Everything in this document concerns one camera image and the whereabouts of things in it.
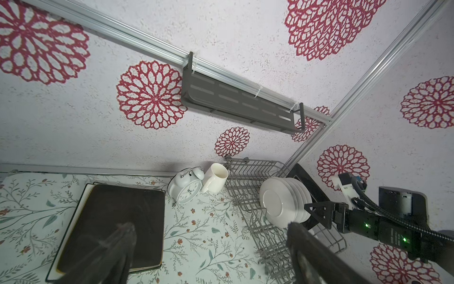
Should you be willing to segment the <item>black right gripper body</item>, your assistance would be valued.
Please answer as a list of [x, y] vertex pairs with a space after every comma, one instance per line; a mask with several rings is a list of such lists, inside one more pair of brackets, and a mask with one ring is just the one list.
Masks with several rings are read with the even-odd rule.
[[341, 234], [351, 233], [350, 222], [349, 222], [349, 205], [343, 202], [334, 203], [333, 211], [333, 223], [336, 225], [336, 229]]

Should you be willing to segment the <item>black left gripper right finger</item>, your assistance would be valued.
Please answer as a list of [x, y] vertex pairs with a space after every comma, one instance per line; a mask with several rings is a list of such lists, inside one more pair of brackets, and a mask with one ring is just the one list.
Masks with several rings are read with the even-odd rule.
[[296, 284], [369, 282], [340, 260], [300, 223], [291, 222], [288, 225], [286, 246], [290, 252]]

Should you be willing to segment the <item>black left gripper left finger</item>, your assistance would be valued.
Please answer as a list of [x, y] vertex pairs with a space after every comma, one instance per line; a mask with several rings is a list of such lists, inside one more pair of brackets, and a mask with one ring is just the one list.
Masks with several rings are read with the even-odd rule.
[[56, 281], [57, 284], [125, 284], [137, 241], [135, 226], [120, 225], [101, 241], [76, 266]]

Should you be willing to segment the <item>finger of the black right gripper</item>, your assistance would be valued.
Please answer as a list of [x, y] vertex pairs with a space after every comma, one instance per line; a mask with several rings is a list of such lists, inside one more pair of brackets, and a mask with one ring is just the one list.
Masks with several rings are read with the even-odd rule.
[[332, 228], [335, 203], [332, 201], [305, 204], [304, 209], [326, 229]]

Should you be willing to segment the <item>white round plate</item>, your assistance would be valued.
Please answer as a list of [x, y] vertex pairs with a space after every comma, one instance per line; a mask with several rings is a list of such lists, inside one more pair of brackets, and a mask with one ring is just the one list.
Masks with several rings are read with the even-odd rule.
[[305, 205], [312, 203], [312, 201], [313, 201], [312, 196], [311, 196], [309, 190], [306, 188], [306, 186], [302, 182], [300, 182], [297, 179], [293, 179], [293, 182], [296, 185], [296, 188], [299, 190], [299, 192], [302, 196], [302, 200], [303, 200], [303, 205], [302, 205], [303, 217], [300, 222], [306, 222], [310, 218], [310, 213], [308, 213], [305, 210]]
[[299, 185], [298, 180], [290, 177], [284, 178], [284, 180], [292, 187], [296, 194], [298, 212], [295, 222], [303, 223], [310, 217], [310, 214], [304, 209], [304, 205], [307, 203], [307, 196], [303, 191], [303, 188]]
[[296, 222], [303, 223], [310, 218], [310, 214], [304, 209], [306, 204], [312, 203], [312, 197], [309, 190], [304, 186], [302, 182], [295, 178], [286, 178], [286, 181], [291, 185], [296, 193], [298, 213]]
[[287, 228], [297, 217], [296, 194], [282, 178], [271, 177], [264, 181], [259, 191], [260, 205], [266, 219], [279, 228]]

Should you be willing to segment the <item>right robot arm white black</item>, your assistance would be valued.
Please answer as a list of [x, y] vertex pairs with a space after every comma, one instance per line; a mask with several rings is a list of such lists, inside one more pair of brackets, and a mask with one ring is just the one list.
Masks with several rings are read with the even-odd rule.
[[366, 185], [353, 179], [340, 186], [347, 202], [317, 202], [305, 210], [325, 228], [355, 233], [407, 252], [410, 259], [432, 261], [454, 272], [454, 239], [428, 226], [426, 197], [415, 191], [381, 186], [379, 203], [365, 193]]

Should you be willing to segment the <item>white twin bell alarm clock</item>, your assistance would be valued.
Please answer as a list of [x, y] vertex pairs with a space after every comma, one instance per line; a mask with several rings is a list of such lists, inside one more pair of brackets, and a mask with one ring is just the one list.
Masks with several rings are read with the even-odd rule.
[[201, 167], [183, 169], [171, 179], [167, 193], [176, 204], [184, 205], [201, 191], [204, 178], [205, 173]]

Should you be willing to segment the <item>white ceramic mug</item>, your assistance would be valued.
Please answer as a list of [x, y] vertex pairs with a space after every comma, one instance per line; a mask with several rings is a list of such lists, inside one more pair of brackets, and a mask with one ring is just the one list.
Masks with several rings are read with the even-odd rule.
[[201, 193], [210, 192], [212, 194], [217, 194], [221, 192], [228, 177], [229, 171], [225, 166], [220, 163], [211, 164], [202, 181], [203, 187]]

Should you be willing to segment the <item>grey wall shelf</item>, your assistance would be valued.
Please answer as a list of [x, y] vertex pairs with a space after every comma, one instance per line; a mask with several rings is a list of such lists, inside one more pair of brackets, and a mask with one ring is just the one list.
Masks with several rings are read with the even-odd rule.
[[196, 72], [194, 67], [191, 52], [183, 68], [181, 102], [185, 107], [289, 135], [306, 131], [302, 103], [297, 127], [294, 111]]

